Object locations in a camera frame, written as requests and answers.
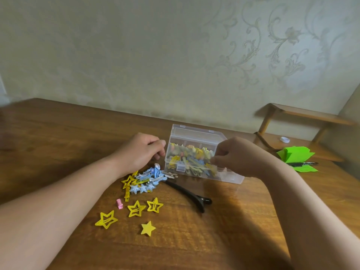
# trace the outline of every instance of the small pink clip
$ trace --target small pink clip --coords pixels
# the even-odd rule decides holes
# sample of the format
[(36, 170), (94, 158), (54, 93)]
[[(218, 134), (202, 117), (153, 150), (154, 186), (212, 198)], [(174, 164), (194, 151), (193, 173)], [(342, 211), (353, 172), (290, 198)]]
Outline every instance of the small pink clip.
[(117, 207), (118, 207), (119, 209), (122, 209), (122, 202), (121, 202), (121, 200), (120, 200), (120, 199), (117, 199), (117, 200), (116, 200), (116, 203), (117, 203)]

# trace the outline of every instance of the forearm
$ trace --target forearm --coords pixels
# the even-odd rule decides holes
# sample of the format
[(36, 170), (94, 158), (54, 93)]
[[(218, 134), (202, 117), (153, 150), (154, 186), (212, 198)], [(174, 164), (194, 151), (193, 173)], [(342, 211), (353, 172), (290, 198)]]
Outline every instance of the forearm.
[(360, 269), (360, 240), (297, 172), (274, 161), (262, 180), (296, 269)]
[(121, 169), (105, 158), (1, 205), (0, 269), (45, 269)]

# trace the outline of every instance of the white tape roll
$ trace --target white tape roll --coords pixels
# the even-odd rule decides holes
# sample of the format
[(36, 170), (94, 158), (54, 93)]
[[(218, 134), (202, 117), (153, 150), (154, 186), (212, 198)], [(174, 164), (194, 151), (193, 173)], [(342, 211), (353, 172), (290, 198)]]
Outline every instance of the white tape roll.
[(290, 139), (288, 139), (288, 138), (285, 137), (285, 136), (282, 136), (282, 137), (280, 137), (280, 141), (281, 141), (281, 142), (284, 142), (284, 143), (289, 143), (289, 142), (290, 142)]

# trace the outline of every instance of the pile of hair clips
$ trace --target pile of hair clips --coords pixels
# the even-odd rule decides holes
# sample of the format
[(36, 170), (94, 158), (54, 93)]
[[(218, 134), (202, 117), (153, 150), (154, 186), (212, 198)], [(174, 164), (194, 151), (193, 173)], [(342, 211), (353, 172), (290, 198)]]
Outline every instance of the pile of hair clips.
[(210, 158), (214, 156), (212, 150), (207, 148), (195, 148), (193, 145), (179, 146), (170, 143), (170, 162), (168, 168), (176, 169), (178, 162), (185, 166), (185, 172), (189, 175), (203, 177), (205, 174), (208, 177), (214, 177), (217, 172), (217, 167), (210, 164)]
[(130, 193), (137, 194), (138, 192), (152, 192), (160, 181), (166, 181), (168, 178), (176, 178), (177, 174), (171, 172), (164, 172), (160, 170), (160, 165), (155, 164), (154, 168), (149, 168), (142, 174), (138, 171), (129, 175), (122, 183), (125, 189), (125, 201), (129, 201)]

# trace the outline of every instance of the wooden shelf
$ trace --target wooden shelf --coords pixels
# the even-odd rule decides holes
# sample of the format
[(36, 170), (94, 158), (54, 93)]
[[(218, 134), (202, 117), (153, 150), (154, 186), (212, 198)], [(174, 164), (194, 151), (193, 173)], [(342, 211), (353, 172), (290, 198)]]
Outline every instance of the wooden shelf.
[(273, 149), (275, 151), (282, 150), (286, 147), (292, 147), (292, 146), (305, 146), (310, 149), (311, 152), (314, 152), (313, 158), (321, 158), (326, 159), (330, 161), (336, 161), (336, 162), (343, 162), (344, 159), (333, 153), (332, 151), (324, 148), (319, 143), (315, 143), (312, 141), (302, 140), (290, 137), (290, 143), (283, 143), (280, 141), (280, 135), (273, 135), (271, 133), (263, 133), (260, 134), (259, 132), (255, 133), (261, 141), (270, 149)]
[(305, 109), (300, 109), (300, 108), (295, 108), (295, 107), (290, 107), (290, 106), (285, 106), (285, 105), (275, 104), (275, 103), (270, 103), (270, 105), (275, 107), (281, 113), (292, 114), (294, 116), (308, 117), (308, 118), (313, 118), (313, 119), (327, 121), (327, 122), (336, 123), (336, 124), (344, 124), (344, 125), (355, 125), (356, 124), (355, 122), (353, 122), (351, 120), (344, 119), (335, 114), (327, 114), (327, 113), (322, 113), (322, 112), (310, 111), (310, 110), (305, 110)]

